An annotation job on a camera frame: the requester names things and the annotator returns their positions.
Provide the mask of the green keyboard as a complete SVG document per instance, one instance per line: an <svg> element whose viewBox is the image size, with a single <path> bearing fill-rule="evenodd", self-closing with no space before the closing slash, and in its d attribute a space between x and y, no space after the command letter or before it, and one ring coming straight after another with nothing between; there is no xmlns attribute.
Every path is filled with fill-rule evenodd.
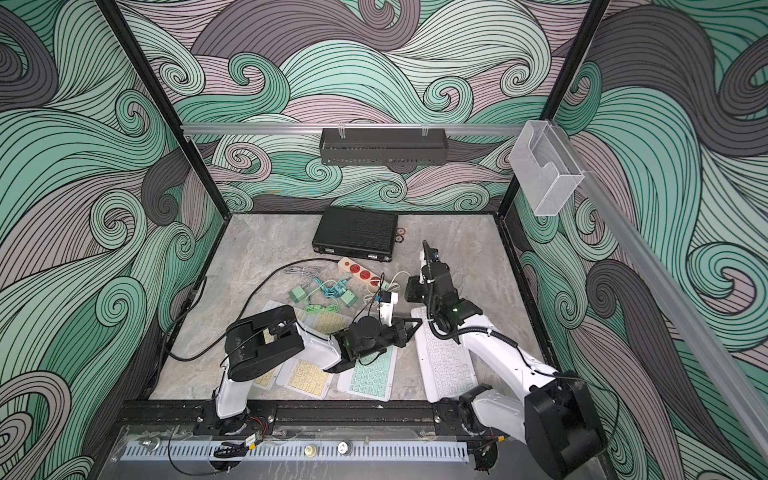
<svg viewBox="0 0 768 480"><path fill-rule="evenodd" d="M365 357L351 370L339 375L337 390L371 400L389 401L397 362L397 348Z"/></svg>

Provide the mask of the yellow keyboard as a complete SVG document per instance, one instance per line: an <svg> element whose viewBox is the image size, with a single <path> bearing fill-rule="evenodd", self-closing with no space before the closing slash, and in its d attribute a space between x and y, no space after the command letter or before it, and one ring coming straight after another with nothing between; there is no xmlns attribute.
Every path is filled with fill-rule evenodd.
<svg viewBox="0 0 768 480"><path fill-rule="evenodd" d="M279 306L283 306L283 303L275 301L275 300L269 300L265 304L265 306L262 309L262 311L265 312L267 310L270 310L270 309L273 309L273 308L276 308L276 307L279 307ZM277 380L277 378L278 378L278 376L279 376L279 374L280 374L280 372L282 370L282 367L283 367L283 365L279 364L278 366L276 366L276 367L272 368L271 370L269 370L267 373L264 373L263 375L257 377L253 381L253 386L256 387L257 389L264 390L264 391L271 390L273 388L273 386L275 385L275 382L276 382L276 380Z"/></svg>
<svg viewBox="0 0 768 480"><path fill-rule="evenodd" d="M332 334L347 327L352 318L334 312L302 313L300 320L314 330ZM324 372L317 365L305 361L291 359L285 362L277 377L277 384L295 393L316 400L324 400L330 388L334 375Z"/></svg>

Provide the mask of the light green charger adapter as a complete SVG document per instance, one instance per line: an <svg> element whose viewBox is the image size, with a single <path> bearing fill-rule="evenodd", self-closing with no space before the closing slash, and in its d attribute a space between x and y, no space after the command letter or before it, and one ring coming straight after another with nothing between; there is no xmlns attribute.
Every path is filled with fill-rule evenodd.
<svg viewBox="0 0 768 480"><path fill-rule="evenodd" d="M304 301L307 298L307 296L308 296L308 293L301 286L294 287L292 290L289 291L289 297L295 303L300 303Z"/></svg>

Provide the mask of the white keyboard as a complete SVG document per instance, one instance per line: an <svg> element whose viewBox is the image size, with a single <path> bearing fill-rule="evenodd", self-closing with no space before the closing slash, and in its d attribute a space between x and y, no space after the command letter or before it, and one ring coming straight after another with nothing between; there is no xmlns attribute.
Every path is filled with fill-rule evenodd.
<svg viewBox="0 0 768 480"><path fill-rule="evenodd" d="M413 308L411 317L423 321L414 335L427 400L436 403L456 399L478 385L469 351L453 340L434 336L424 306Z"/></svg>

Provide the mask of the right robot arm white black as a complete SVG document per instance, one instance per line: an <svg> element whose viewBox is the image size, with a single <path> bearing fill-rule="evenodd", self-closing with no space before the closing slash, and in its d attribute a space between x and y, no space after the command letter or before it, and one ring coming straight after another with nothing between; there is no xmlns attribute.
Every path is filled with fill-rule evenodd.
<svg viewBox="0 0 768 480"><path fill-rule="evenodd" d="M462 426L479 435L503 433L524 443L552 479L564 479L599 455L608 438L588 383L559 372L501 333L482 309L460 297L449 266L424 252L418 275L408 280L407 300L421 304L413 315L432 336L465 347L509 386L509 396L487 384L457 401Z"/></svg>

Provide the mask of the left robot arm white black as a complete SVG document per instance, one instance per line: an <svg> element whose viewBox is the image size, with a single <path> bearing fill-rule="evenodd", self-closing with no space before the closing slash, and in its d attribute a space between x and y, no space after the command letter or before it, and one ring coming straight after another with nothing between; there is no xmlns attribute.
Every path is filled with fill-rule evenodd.
<svg viewBox="0 0 768 480"><path fill-rule="evenodd" d="M302 323L288 305L237 320L225 332L222 379L213 393L216 419L244 419L253 381L288 360L301 359L340 374L372 355L405 347L422 325L418 318L387 321L383 315L366 315L323 334Z"/></svg>

